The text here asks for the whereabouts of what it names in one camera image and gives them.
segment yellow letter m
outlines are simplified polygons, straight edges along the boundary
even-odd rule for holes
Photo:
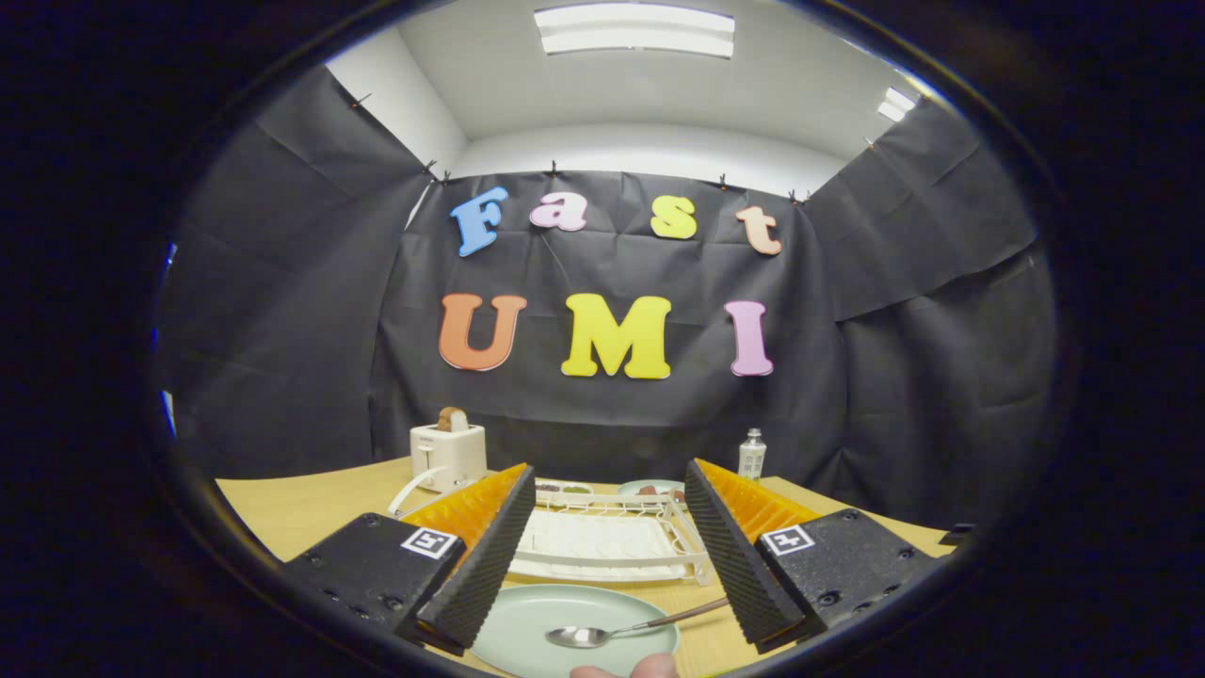
[[[599,366],[590,360],[590,347],[598,352],[602,370],[611,377],[619,371],[631,349],[631,360],[623,373],[633,379],[665,379],[665,316],[670,301],[662,296],[640,296],[631,302],[623,324],[615,322],[611,308],[599,294],[571,294],[565,305],[574,311],[574,343],[560,372],[570,377],[594,377]]]

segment wooden table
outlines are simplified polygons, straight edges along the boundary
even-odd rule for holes
[[[315,476],[271,481],[218,481],[217,483],[255,537],[272,555],[287,561],[363,513],[386,513],[389,502],[412,477],[410,458],[402,458]],[[805,490],[781,478],[763,478],[760,483],[821,515],[848,508],[848,505]],[[613,494],[616,490],[616,485],[604,483],[592,483],[592,485],[598,494]],[[434,494],[427,490],[415,490],[401,508],[417,507],[433,496]],[[910,525],[872,513],[866,513],[866,515],[929,555],[940,556],[953,550],[952,547],[937,544],[944,535],[940,530]],[[548,579],[507,574],[502,586],[549,582]],[[707,586],[699,586],[693,580],[589,583],[589,585],[615,589],[643,599],[665,611],[666,614],[696,607],[724,595],[718,577]],[[758,655],[753,645],[745,643],[745,637],[741,635],[730,607],[681,621],[678,629],[682,633],[682,641],[675,660],[682,678],[729,671],[794,647],[787,644],[774,653]],[[505,676],[499,670],[478,660],[472,653],[455,658],[440,650],[433,649],[431,652],[490,673]]]

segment pink letter i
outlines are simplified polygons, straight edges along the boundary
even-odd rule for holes
[[[765,377],[774,372],[774,364],[765,358],[765,343],[762,338],[765,306],[757,301],[728,301],[724,309],[733,316],[733,326],[736,328],[736,362],[733,364],[733,375]]]

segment metal spoon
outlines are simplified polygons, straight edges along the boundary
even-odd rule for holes
[[[545,633],[545,637],[548,638],[548,642],[564,645],[566,648],[596,648],[610,641],[611,636],[615,636],[616,633],[640,631],[643,629],[672,624],[688,617],[711,612],[718,607],[724,607],[725,605],[728,605],[727,597],[719,599],[718,601],[711,601],[710,603],[699,606],[694,609],[688,609],[686,612],[680,612],[677,614],[646,621],[643,624],[636,624],[635,626],[628,626],[627,629],[619,629],[618,631],[604,631],[601,629],[590,629],[589,626],[564,626],[562,629],[553,629],[552,631],[548,631]]]

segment hand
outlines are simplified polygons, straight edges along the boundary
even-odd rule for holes
[[[569,672],[569,678],[619,678],[596,666],[578,666]],[[678,678],[674,656],[666,653],[651,654],[631,670],[630,678]]]

